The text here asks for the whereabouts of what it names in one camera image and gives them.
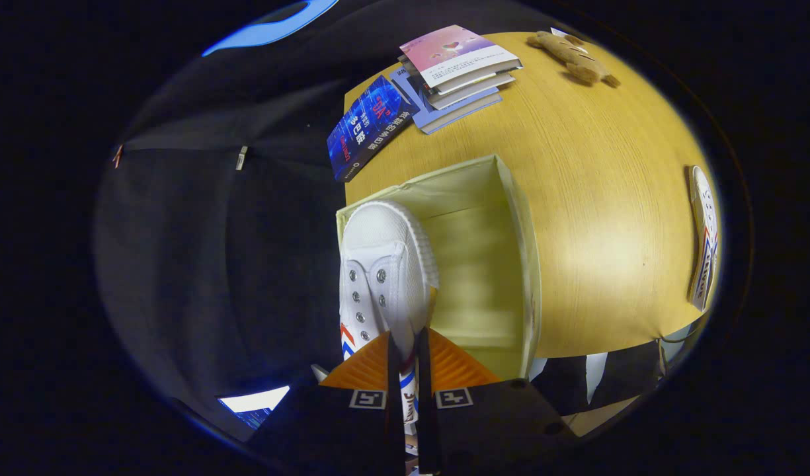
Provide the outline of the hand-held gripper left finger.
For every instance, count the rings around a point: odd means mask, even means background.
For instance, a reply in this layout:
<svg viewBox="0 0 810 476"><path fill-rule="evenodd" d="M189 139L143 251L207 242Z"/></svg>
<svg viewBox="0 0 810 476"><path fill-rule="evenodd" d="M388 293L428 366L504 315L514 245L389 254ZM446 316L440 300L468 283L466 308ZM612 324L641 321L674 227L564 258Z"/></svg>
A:
<svg viewBox="0 0 810 476"><path fill-rule="evenodd" d="M377 385L291 389L247 448L280 475L404 474L401 355L390 334L360 349L341 370L353 370L372 350L381 370Z"/></svg>

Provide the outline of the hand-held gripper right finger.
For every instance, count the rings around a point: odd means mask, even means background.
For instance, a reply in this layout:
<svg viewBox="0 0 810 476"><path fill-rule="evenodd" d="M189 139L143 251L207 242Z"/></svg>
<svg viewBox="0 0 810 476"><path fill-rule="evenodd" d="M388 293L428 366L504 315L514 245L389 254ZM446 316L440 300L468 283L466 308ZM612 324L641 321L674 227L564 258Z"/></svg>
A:
<svg viewBox="0 0 810 476"><path fill-rule="evenodd" d="M525 377L500 380L434 329L423 329L417 350L423 475L544 474L577 447Z"/></svg>

